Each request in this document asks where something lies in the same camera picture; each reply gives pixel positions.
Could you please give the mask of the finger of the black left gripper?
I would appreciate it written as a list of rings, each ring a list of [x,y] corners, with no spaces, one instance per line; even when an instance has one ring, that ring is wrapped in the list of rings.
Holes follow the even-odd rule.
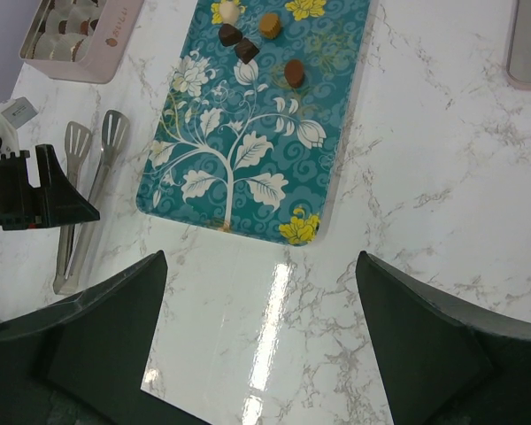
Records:
[[[30,190],[29,226],[63,227],[98,221],[100,212],[69,182],[54,147],[39,144],[35,154],[40,186]]]

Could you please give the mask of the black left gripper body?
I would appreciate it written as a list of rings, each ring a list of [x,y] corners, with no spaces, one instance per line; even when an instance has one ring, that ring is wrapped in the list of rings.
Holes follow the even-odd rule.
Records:
[[[35,190],[29,183],[29,151],[0,155],[0,228],[28,230],[35,228]]]

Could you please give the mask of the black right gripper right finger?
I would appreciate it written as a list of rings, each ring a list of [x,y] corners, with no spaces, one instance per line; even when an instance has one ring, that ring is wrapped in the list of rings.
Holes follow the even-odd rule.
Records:
[[[531,323],[362,251],[356,281],[396,424],[531,424]]]

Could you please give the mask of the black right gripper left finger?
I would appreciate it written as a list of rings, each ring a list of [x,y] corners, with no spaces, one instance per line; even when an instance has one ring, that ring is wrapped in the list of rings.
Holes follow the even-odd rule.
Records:
[[[158,251],[0,322],[0,424],[129,424],[165,292]]]

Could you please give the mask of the metal serving tongs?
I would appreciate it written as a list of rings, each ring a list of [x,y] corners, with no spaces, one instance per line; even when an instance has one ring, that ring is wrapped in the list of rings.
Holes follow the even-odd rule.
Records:
[[[101,206],[109,172],[127,145],[129,126],[129,119],[121,112],[109,110],[104,115],[100,159],[90,192],[86,196],[88,202],[95,208]],[[88,128],[75,121],[67,124],[65,130],[66,176],[73,187],[78,186],[81,168],[91,145],[92,133]],[[74,236],[74,225],[63,226],[60,229],[56,275],[52,284],[55,294],[72,295],[76,292],[95,227],[94,222],[85,223],[78,237]]]

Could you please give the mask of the pink box lid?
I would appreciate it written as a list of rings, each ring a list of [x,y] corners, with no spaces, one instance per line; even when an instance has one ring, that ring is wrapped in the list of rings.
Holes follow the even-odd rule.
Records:
[[[513,87],[531,90],[531,0],[514,2],[505,72]]]

